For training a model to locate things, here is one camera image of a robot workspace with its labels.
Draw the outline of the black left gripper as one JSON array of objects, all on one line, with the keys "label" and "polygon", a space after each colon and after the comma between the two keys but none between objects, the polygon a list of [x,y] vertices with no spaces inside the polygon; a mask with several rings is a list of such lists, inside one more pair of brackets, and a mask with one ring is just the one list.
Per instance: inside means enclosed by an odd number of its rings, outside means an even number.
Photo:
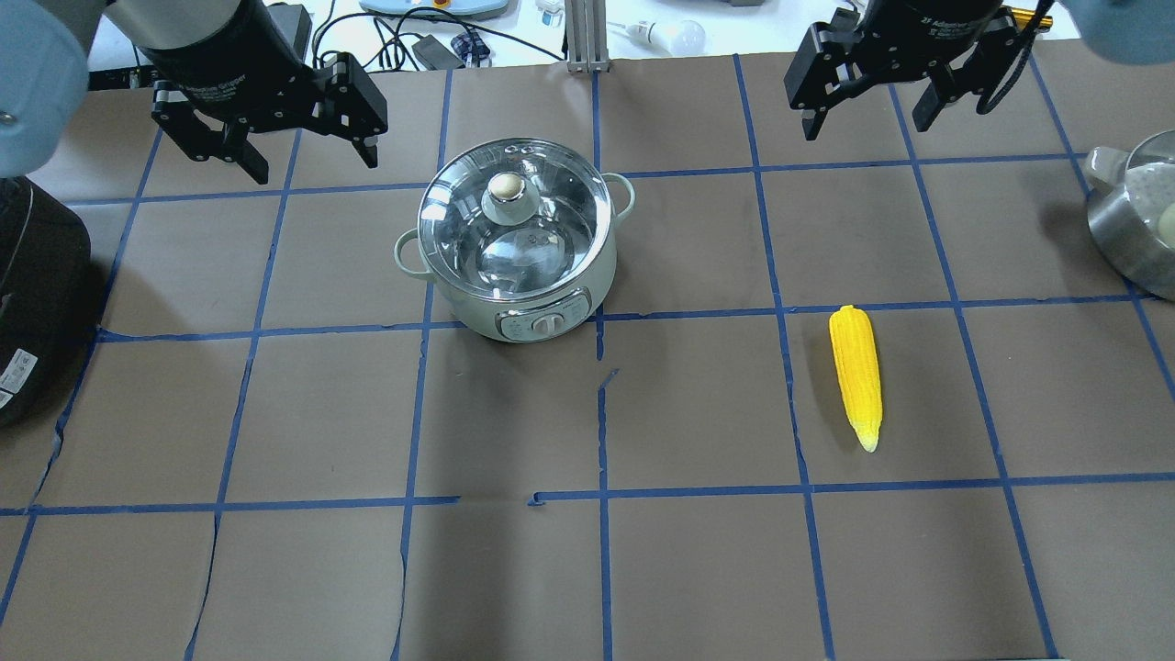
[{"label": "black left gripper", "polygon": [[[163,81],[152,87],[152,120],[193,162],[239,166],[258,186],[269,163],[249,142],[250,122],[304,119],[323,137],[347,140],[369,169],[387,133],[387,97],[357,58],[341,50],[306,65],[311,16],[297,4],[239,1],[219,28],[177,47],[139,43]],[[227,122],[213,129],[200,112]]]}]

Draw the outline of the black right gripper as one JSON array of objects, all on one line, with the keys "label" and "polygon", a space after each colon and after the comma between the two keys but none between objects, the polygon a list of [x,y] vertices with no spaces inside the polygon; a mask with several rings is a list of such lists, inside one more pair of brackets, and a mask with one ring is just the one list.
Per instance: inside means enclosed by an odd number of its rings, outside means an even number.
[{"label": "black right gripper", "polygon": [[[965,55],[961,66],[953,61]],[[801,112],[804,139],[814,141],[828,110],[857,99],[878,79],[924,79],[912,110],[918,131],[961,97],[978,97],[986,116],[1015,87],[1023,65],[1023,31],[1000,1],[868,1],[861,16],[835,9],[810,25],[785,72],[788,108]]]}]

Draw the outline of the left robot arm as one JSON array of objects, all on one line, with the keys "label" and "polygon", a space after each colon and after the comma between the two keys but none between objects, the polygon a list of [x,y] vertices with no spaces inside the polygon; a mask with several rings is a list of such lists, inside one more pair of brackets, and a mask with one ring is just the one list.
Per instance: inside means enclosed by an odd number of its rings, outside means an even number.
[{"label": "left robot arm", "polygon": [[157,70],[152,121],[193,162],[231,163],[266,184],[269,164],[251,134],[307,129],[349,141],[377,166],[387,97],[348,50],[306,63],[301,6],[288,34],[261,1],[5,1],[4,177],[36,171],[56,151],[88,92],[102,18]]}]

